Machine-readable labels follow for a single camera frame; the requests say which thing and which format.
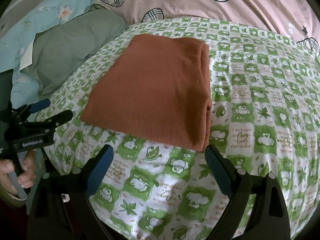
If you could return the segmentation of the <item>rust orange garment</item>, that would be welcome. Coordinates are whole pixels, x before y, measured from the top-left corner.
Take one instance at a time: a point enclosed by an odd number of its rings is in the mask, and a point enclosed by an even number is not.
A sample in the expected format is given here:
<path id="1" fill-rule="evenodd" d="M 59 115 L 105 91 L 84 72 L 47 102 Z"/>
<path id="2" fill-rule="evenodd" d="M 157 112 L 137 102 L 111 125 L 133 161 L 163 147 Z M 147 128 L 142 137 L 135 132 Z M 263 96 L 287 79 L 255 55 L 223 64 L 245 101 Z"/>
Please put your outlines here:
<path id="1" fill-rule="evenodd" d="M 80 119 L 202 152 L 209 143 L 211 109 L 208 44 L 141 34 L 92 89 Z"/>

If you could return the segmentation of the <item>olive green left sleeve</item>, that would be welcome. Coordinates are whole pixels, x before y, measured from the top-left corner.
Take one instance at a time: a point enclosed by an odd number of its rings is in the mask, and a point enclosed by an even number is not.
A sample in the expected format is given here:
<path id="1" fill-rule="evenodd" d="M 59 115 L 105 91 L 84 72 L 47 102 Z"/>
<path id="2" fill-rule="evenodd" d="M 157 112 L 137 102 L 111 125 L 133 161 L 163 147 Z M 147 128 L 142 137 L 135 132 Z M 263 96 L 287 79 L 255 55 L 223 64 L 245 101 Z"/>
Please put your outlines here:
<path id="1" fill-rule="evenodd" d="M 2 185 L 0 185 L 0 196 L 5 204 L 12 207 L 22 207 L 27 200 L 27 197 L 20 198 L 10 194 Z"/>

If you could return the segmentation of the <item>grey green pillow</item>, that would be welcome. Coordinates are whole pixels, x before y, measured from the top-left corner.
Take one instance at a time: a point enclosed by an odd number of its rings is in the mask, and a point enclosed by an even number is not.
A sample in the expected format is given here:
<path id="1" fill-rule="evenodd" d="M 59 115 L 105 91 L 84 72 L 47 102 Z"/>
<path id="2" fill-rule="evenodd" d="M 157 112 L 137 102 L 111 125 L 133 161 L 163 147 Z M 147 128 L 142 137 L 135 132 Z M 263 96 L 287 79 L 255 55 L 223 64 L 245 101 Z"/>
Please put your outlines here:
<path id="1" fill-rule="evenodd" d="M 127 24 L 115 12 L 93 6 L 66 23 L 36 34 L 32 64 L 22 72 L 38 82 L 39 99 L 48 99 L 77 68 L 126 29 Z"/>

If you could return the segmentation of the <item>light blue floral cloth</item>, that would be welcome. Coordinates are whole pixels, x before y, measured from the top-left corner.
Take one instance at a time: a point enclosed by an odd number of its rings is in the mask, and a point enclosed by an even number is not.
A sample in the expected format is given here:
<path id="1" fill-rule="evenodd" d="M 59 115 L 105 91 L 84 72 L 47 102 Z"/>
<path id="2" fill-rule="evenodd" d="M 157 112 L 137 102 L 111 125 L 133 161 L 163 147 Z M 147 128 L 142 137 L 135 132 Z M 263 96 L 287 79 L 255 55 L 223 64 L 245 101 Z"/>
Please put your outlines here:
<path id="1" fill-rule="evenodd" d="M 14 108 L 39 100 L 37 81 L 20 72 L 20 61 L 35 35 L 82 15 L 92 2 L 93 0 L 45 0 L 1 38 L 1 72 L 14 70 L 11 91 Z"/>

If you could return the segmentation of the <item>pink heart pattern bedsheet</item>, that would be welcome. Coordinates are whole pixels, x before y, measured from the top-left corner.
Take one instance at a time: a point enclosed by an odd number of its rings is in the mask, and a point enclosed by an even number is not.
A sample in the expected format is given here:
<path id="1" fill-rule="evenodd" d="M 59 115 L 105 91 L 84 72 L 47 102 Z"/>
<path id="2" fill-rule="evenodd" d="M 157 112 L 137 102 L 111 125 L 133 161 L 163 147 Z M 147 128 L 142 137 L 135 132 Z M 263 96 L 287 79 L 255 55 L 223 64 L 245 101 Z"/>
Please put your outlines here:
<path id="1" fill-rule="evenodd" d="M 126 23 L 182 16 L 212 18 L 269 30 L 319 53 L 319 19 L 308 0 L 93 0 Z"/>

